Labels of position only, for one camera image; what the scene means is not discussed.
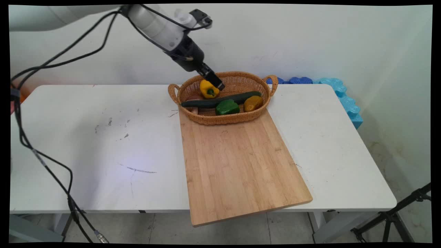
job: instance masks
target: table leg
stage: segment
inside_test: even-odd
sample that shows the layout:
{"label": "table leg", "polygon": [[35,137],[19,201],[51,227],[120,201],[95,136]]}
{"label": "table leg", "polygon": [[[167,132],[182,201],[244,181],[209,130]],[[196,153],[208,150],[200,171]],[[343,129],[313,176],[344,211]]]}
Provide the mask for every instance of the table leg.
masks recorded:
{"label": "table leg", "polygon": [[343,233],[360,225],[376,213],[377,212],[341,212],[313,234],[314,240],[317,244],[331,242]]}
{"label": "table leg", "polygon": [[65,236],[65,229],[68,226],[68,221],[71,214],[56,214],[55,215],[55,229],[54,232]]}
{"label": "table leg", "polygon": [[9,234],[29,242],[62,242],[64,238],[13,214],[9,215]]}
{"label": "table leg", "polygon": [[311,224],[314,232],[317,232],[322,226],[326,224],[323,212],[309,212],[309,217],[311,218]]}

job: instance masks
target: white table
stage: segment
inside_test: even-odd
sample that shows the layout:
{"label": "white table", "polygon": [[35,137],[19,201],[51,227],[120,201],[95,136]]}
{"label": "white table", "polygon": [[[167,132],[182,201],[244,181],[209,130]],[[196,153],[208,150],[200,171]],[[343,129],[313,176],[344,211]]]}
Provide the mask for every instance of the white table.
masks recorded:
{"label": "white table", "polygon": [[[71,195],[85,212],[188,211],[177,109],[167,85],[40,86],[22,122],[36,149],[72,169]],[[279,85],[268,110],[313,196],[280,211],[313,212],[316,242],[396,205],[330,86]],[[69,213],[63,190],[19,143],[14,115],[11,150],[10,214]],[[68,172],[46,162],[67,186]],[[341,213],[326,223],[328,210]]]}

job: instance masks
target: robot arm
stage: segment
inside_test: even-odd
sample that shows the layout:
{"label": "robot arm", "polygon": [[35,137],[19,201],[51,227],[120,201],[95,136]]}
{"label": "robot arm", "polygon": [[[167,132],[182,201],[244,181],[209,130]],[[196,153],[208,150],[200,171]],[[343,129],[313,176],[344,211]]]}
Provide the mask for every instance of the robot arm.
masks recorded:
{"label": "robot arm", "polygon": [[[197,71],[204,79],[222,90],[224,85],[204,62],[203,51],[188,37],[189,31],[139,4],[72,5],[72,6],[26,6],[9,5],[9,31],[44,31],[61,28],[87,15],[110,11],[123,6],[123,15],[139,30],[167,51],[167,54],[186,71]],[[148,7],[165,15],[159,5]],[[190,13],[176,10],[174,21],[193,28],[212,21],[204,12],[195,9]]]}

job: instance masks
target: wicker basket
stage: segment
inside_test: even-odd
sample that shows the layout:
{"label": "wicker basket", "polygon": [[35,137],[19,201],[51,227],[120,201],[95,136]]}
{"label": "wicker basket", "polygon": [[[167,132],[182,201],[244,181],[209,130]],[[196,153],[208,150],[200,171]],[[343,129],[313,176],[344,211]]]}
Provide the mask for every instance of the wicker basket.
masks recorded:
{"label": "wicker basket", "polygon": [[[259,91],[262,93],[263,106],[251,112],[244,112],[243,104],[241,104],[239,105],[240,113],[222,116],[216,116],[214,109],[199,108],[198,114],[194,114],[187,108],[181,107],[181,103],[186,101],[186,99],[191,95],[197,94],[202,96],[202,93],[199,90],[199,83],[201,80],[203,80],[203,78],[201,76],[196,76],[187,80],[181,87],[177,86],[176,84],[170,84],[168,86],[168,93],[170,94],[170,97],[179,106],[179,109],[182,110],[188,116],[188,118],[190,118],[190,120],[205,125],[229,124],[254,120],[266,109],[269,100],[276,92],[278,85],[278,79],[274,75],[269,75],[264,79],[261,79],[251,73],[242,71],[219,72],[216,73],[216,75],[223,81],[225,85],[225,88],[219,93],[217,98],[248,91]],[[270,89],[266,83],[268,78],[271,78],[273,81],[272,89]],[[175,88],[178,89],[178,96],[175,94]]]}

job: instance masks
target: basket handle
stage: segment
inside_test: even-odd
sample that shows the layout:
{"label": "basket handle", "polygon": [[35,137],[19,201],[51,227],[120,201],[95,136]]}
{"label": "basket handle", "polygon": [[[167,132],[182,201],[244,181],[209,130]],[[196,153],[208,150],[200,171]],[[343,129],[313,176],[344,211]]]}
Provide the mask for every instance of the basket handle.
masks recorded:
{"label": "basket handle", "polygon": [[277,85],[279,84],[279,79],[277,78],[276,75],[269,75],[269,76],[265,77],[265,78],[263,79],[263,81],[266,83],[266,81],[268,80],[268,78],[271,79],[271,81],[273,82],[273,86],[272,86],[272,88],[271,88],[271,93],[270,93],[270,96],[273,96],[274,93],[275,93],[276,90],[277,90]]}
{"label": "basket handle", "polygon": [[172,83],[168,86],[168,94],[170,95],[170,97],[172,98],[172,100],[179,105],[179,101],[178,98],[176,97],[176,93],[175,93],[175,88],[177,90],[179,90],[179,86],[177,86],[176,84]]}

